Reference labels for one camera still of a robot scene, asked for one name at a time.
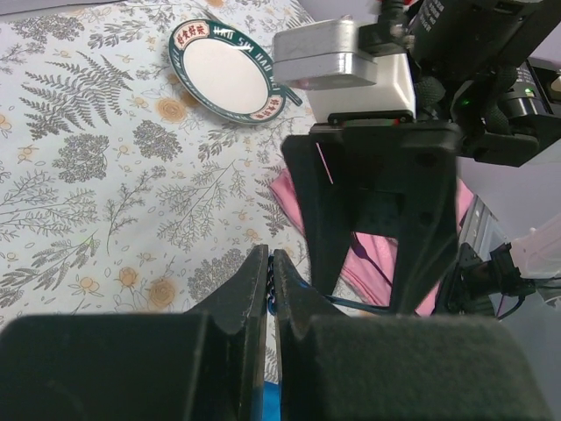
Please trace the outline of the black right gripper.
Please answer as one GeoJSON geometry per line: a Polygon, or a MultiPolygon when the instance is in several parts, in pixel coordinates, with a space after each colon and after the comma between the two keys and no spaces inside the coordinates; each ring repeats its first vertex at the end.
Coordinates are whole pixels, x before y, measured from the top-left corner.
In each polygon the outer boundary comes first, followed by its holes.
{"type": "Polygon", "coordinates": [[[311,283],[331,294],[351,233],[398,239],[389,308],[412,314],[458,252],[456,158],[460,129],[449,122],[314,125],[281,152],[309,252],[311,283]]]}

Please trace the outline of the blue satin napkin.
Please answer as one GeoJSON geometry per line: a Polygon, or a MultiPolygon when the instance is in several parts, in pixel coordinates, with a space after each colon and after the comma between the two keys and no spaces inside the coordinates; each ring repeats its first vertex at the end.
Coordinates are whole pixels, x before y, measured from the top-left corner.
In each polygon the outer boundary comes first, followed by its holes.
{"type": "Polygon", "coordinates": [[[277,383],[264,382],[262,421],[281,421],[280,388],[277,383]]]}

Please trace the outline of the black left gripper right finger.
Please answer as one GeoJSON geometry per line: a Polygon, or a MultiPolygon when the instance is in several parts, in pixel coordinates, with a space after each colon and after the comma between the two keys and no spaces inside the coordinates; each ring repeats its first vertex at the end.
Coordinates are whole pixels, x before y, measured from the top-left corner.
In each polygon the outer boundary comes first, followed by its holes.
{"type": "Polygon", "coordinates": [[[490,318],[276,316],[284,420],[549,420],[523,352],[490,318]]]}

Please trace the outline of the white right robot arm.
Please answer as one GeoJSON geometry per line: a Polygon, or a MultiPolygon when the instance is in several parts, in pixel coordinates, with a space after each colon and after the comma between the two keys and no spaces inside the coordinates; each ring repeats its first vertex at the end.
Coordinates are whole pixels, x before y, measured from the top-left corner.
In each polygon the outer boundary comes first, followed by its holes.
{"type": "Polygon", "coordinates": [[[387,305],[412,314],[435,290],[436,312],[468,312],[493,293],[523,301],[554,289],[513,244],[463,260],[457,160],[520,167],[560,137],[556,71],[531,52],[560,21],[557,1],[384,1],[373,24],[326,20],[273,39],[276,82],[305,89],[306,135],[281,151],[295,186],[311,285],[333,298],[362,233],[398,243],[387,305]]]}

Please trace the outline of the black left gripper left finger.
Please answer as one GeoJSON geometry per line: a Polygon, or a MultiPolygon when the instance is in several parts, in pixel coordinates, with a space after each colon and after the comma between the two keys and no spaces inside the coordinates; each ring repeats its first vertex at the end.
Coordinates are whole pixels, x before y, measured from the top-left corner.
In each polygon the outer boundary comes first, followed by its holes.
{"type": "Polygon", "coordinates": [[[268,249],[184,313],[33,315],[1,333],[4,420],[258,420],[268,249]]]}

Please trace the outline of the blue fork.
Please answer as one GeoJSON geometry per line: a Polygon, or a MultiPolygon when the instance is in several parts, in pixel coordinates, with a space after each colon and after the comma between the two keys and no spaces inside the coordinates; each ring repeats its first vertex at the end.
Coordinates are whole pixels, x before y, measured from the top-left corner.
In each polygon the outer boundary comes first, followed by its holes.
{"type": "Polygon", "coordinates": [[[272,315],[310,318],[320,314],[342,313],[337,307],[365,311],[368,316],[386,316],[387,307],[360,303],[321,294],[298,273],[288,255],[276,250],[267,263],[267,308],[272,315]]]}

